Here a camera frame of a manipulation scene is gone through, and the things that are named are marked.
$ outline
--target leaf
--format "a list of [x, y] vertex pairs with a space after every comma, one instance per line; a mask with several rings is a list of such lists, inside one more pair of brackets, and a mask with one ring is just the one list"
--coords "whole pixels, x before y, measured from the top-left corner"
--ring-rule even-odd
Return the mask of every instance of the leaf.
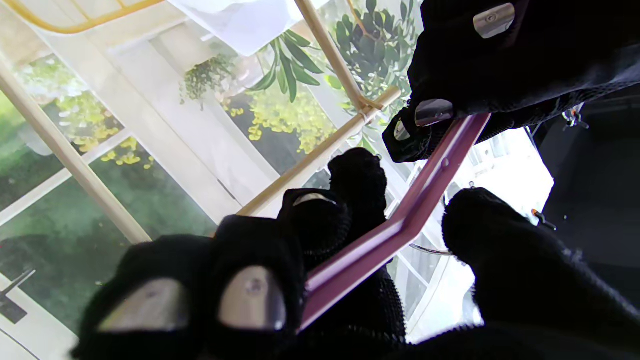
[[369, 37], [362, 37], [360, 39], [360, 52], [367, 56], [372, 56], [374, 51], [373, 40]]
[[361, 147], [367, 149], [371, 154], [377, 155], [378, 152], [373, 148], [370, 140], [366, 139], [365, 137], [368, 137], [368, 136], [362, 137], [362, 141], [360, 142], [362, 144]]
[[269, 70], [269, 72], [260, 81], [258, 81], [258, 83], [256, 85], [253, 85], [248, 90], [249, 91], [261, 91], [261, 90], [266, 90], [271, 85], [273, 85], [273, 82], [276, 79], [275, 64], [276, 63], [274, 61], [273, 65], [271, 66], [271, 70]]
[[400, 16], [402, 16], [403, 21], [406, 20], [406, 14], [407, 14], [406, 4], [400, 3]]
[[298, 60], [305, 69], [313, 72], [314, 74], [322, 74], [323, 71], [316, 65], [316, 63], [309, 58], [302, 49], [300, 49], [294, 42], [289, 40], [288, 38], [284, 38], [284, 44], [287, 46], [289, 52], [293, 55], [293, 57]]
[[385, 59], [385, 42], [380, 40], [376, 41], [376, 45], [373, 49], [373, 56], [376, 60], [382, 62]]
[[373, 24], [373, 15], [371, 15], [371, 13], [364, 14], [364, 18], [362, 18], [362, 24], [364, 24], [364, 28], [368, 33], [371, 34], [376, 31], [376, 26]]
[[293, 75], [291, 69], [291, 60], [289, 60], [282, 50], [280, 51], [280, 60], [282, 61], [282, 69], [284, 70], [285, 77], [287, 78], [287, 84], [289, 85], [289, 101], [293, 102], [298, 94], [298, 84], [296, 77]]
[[404, 55], [402, 58], [402, 61], [400, 61], [400, 65], [398, 67], [398, 70], [400, 71], [404, 71], [407, 67], [407, 65], [409, 65], [409, 60], [411, 60], [411, 56], [410, 55]]
[[291, 40], [293, 40], [293, 42], [296, 43], [296, 45], [300, 46], [300, 47], [307, 47], [309, 45], [311, 45], [311, 42], [303, 37], [301, 37], [300, 35], [296, 34], [295, 32], [291, 31], [291, 30], [287, 30], [285, 31], [285, 34], [289, 36], [289, 38]]
[[382, 19], [382, 14], [377, 12], [373, 14], [373, 21], [376, 23], [377, 27], [380, 29], [385, 28], [385, 21]]
[[340, 82], [340, 80], [338, 80], [338, 78], [336, 78], [333, 75], [325, 75], [324, 76], [324, 80], [329, 84], [329, 86], [331, 86], [332, 88], [336, 89], [336, 90], [342, 90], [342, 83]]
[[342, 55], [342, 58], [347, 64], [351, 65], [353, 63], [353, 59], [351, 58], [349, 53], [347, 53], [347, 51], [344, 50], [343, 48], [340, 48], [340, 55]]
[[338, 24], [335, 27], [335, 37], [337, 38], [336, 40], [338, 41], [338, 44], [345, 50], [351, 48], [351, 42], [349, 41], [349, 37], [347, 35], [347, 29], [340, 21], [338, 21]]
[[364, 36], [362, 33], [362, 28], [360, 26], [356, 26], [353, 30], [353, 34], [351, 34], [351, 42], [353, 45], [357, 45], [360, 42], [360, 39]]
[[287, 76], [284, 73], [284, 69], [282, 67], [280, 67], [280, 69], [278, 70], [278, 84], [280, 85], [280, 91], [283, 94], [286, 94], [287, 91], [289, 90], [289, 87], [287, 86]]
[[293, 67], [293, 74], [296, 76], [296, 79], [299, 82], [307, 85], [312, 85], [312, 86], [320, 85], [320, 82], [318, 80], [314, 79], [311, 75], [307, 74], [307, 72], [305, 71], [305, 68], [298, 65], [298, 63], [296, 63], [295, 61], [291, 62], [291, 66]]
[[362, 72], [364, 76], [368, 76], [372, 72], [376, 71], [376, 67], [371, 65], [367, 61], [363, 61], [362, 63], [359, 63], [359, 66], [360, 66], [360, 72]]
[[351, 34], [353, 31], [353, 23], [351, 22], [351, 19], [349, 19], [349, 15], [344, 14], [342, 16], [342, 22], [344, 23], [344, 27], [347, 28], [347, 32]]
[[376, 0], [367, 0], [367, 10], [372, 13], [376, 11], [376, 5], [378, 2]]
[[385, 9], [384, 13], [385, 13], [385, 30], [387, 31], [387, 33], [389, 33], [389, 35], [393, 35], [394, 34], [394, 18], [393, 16], [391, 16], [391, 14], [389, 14], [387, 9]]

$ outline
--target glass pane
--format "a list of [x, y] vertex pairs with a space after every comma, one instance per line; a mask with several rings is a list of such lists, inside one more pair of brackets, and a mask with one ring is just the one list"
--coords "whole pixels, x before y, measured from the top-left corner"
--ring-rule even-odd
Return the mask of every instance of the glass pane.
[[0, 92], [0, 211], [63, 166]]
[[12, 280], [36, 270], [20, 289], [76, 334], [130, 245], [74, 179], [0, 227], [0, 244], [0, 273]]
[[169, 234], [208, 236], [217, 228], [133, 137], [91, 168], [153, 240]]
[[396, 283], [398, 294], [403, 303], [405, 321], [408, 322], [426, 293], [427, 287], [397, 256], [387, 265], [387, 271]]
[[80, 154], [122, 130], [87, 84], [55, 55], [19, 67], [15, 75]]
[[[433, 244], [427, 240], [424, 234], [420, 234], [418, 238], [414, 241], [416, 245], [424, 247], [426, 249], [433, 249]], [[400, 252], [409, 264], [422, 276], [422, 278], [426, 282], [431, 282], [431, 278], [433, 277], [433, 273], [436, 271], [436, 266], [442, 259], [442, 256], [428, 254], [426, 252], [422, 252], [411, 247], [407, 247]]]

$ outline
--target green plant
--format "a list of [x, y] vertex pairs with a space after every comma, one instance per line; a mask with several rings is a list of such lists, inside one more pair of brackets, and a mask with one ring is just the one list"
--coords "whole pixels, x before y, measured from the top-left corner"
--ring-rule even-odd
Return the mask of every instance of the green plant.
[[[351, 0], [348, 3], [353, 18], [344, 15], [336, 22], [335, 43], [366, 98], [377, 98], [390, 85], [400, 88], [401, 98], [385, 110], [395, 114], [411, 93], [406, 71], [419, 35], [410, 17], [414, 0], [400, 2], [399, 19], [387, 9], [377, 10], [376, 0], [367, 0], [364, 14], [353, 7]], [[333, 76], [327, 77], [327, 82], [342, 88]], [[351, 103], [343, 107], [355, 112]]]
[[185, 96], [200, 102], [200, 110], [204, 110], [203, 96], [209, 90], [219, 92], [225, 79], [235, 79], [233, 57], [219, 54], [211, 59], [195, 65], [184, 75], [180, 83], [180, 103], [184, 104]]
[[294, 102], [298, 94], [298, 84], [300, 83], [318, 86], [320, 82], [311, 76], [313, 74], [324, 73], [307, 54], [304, 48], [312, 48], [311, 43], [291, 30], [285, 31], [282, 35], [269, 43], [274, 53], [274, 60], [271, 68], [250, 88], [251, 91], [266, 90], [278, 80], [278, 86], [283, 94], [289, 93], [289, 101]]
[[295, 131], [300, 139], [298, 152], [308, 154], [335, 132], [333, 123], [307, 89], [298, 94], [295, 104], [275, 87], [252, 95], [250, 106], [255, 116], [254, 126], [249, 128], [252, 141], [260, 140], [261, 128], [276, 133]]
[[52, 120], [80, 152], [91, 151], [121, 130], [111, 112], [55, 55], [34, 61], [17, 75], [43, 108], [56, 105], [59, 112], [50, 114]]
[[144, 149], [138, 149], [138, 141], [133, 136], [128, 137], [120, 145], [113, 148], [106, 155], [100, 158], [104, 162], [114, 161], [116, 165], [133, 165], [142, 161], [145, 158], [143, 168], [145, 170], [150, 169], [155, 159], [153, 156], [148, 155]]

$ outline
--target yellow flowers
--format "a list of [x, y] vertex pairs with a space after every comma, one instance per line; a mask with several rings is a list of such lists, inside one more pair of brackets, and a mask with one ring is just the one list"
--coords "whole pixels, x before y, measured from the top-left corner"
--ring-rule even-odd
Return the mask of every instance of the yellow flowers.
[[231, 111], [229, 112], [231, 117], [236, 117], [236, 115], [242, 115], [244, 114], [244, 109], [231, 109]]
[[258, 141], [262, 137], [262, 130], [260, 130], [260, 124], [254, 125], [249, 128], [249, 140]]
[[254, 115], [254, 126], [248, 130], [251, 141], [260, 140], [262, 127], [276, 133], [295, 131], [300, 139], [298, 152], [308, 154], [335, 132], [331, 120], [306, 88], [300, 89], [294, 103], [289, 102], [289, 96], [277, 86], [251, 95], [251, 111]]
[[[105, 156], [101, 157], [102, 161], [115, 161], [116, 165], [133, 165], [139, 163], [142, 159], [137, 156], [134, 151], [138, 149], [138, 141], [130, 136], [124, 140], [120, 145], [112, 151], [109, 151]], [[148, 170], [153, 166], [155, 159], [153, 156], [148, 157], [148, 163], [143, 166], [145, 170]]]

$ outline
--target gloved finger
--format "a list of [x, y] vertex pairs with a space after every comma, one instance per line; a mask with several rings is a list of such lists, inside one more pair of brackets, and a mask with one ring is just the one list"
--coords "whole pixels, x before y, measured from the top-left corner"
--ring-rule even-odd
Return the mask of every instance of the gloved finger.
[[210, 238], [163, 236], [133, 246], [94, 296], [77, 359], [195, 359], [203, 347], [204, 273]]
[[206, 344], [216, 359], [276, 357], [295, 338], [305, 271], [297, 237], [270, 218], [226, 217], [206, 271]]
[[287, 190], [278, 220], [298, 236], [306, 271], [338, 252], [351, 227], [345, 202], [333, 192], [320, 189]]

